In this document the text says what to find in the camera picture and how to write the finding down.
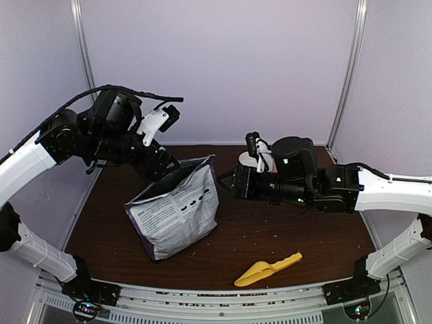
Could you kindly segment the purple pet food bag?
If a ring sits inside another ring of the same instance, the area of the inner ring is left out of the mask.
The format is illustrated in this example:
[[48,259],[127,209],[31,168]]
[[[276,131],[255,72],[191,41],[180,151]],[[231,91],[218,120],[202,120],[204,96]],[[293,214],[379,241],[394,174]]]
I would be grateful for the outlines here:
[[214,158],[207,155],[180,161],[177,170],[124,205],[152,261],[172,257],[217,226]]

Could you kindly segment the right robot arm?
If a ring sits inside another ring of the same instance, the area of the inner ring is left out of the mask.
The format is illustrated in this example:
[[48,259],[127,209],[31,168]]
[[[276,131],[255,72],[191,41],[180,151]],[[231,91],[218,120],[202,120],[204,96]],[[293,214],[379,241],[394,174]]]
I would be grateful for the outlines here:
[[233,198],[297,204],[324,213],[386,210],[416,213],[414,221],[389,244],[361,260],[360,273],[346,283],[360,298],[391,270],[431,247],[431,178],[383,173],[364,163],[318,166],[310,138],[288,136],[273,144],[257,132],[246,135],[254,167],[238,164],[217,183]]

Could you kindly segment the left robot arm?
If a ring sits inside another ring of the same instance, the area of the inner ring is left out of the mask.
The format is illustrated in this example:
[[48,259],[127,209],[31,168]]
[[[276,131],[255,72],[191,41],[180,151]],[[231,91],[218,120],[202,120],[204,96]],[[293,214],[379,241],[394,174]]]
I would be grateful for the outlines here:
[[142,178],[156,182],[179,163],[155,140],[180,117],[177,97],[104,85],[92,90],[92,107],[76,113],[65,103],[1,160],[1,250],[56,277],[83,300],[97,294],[83,259],[64,253],[33,234],[10,199],[42,173],[79,157],[88,172],[110,163],[127,164]]

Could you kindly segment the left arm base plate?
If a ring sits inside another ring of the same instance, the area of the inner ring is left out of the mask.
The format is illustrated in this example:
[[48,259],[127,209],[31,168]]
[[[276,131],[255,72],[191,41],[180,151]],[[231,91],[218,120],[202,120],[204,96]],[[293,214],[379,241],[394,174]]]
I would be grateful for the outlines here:
[[61,292],[75,301],[87,301],[98,306],[116,306],[121,288],[113,283],[91,279],[88,283],[59,282]]

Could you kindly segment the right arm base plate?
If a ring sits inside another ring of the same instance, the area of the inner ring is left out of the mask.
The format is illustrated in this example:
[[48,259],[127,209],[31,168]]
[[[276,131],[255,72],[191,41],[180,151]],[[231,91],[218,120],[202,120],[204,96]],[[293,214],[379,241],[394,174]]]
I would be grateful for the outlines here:
[[353,277],[323,285],[327,305],[366,298],[381,291],[380,281],[369,277]]

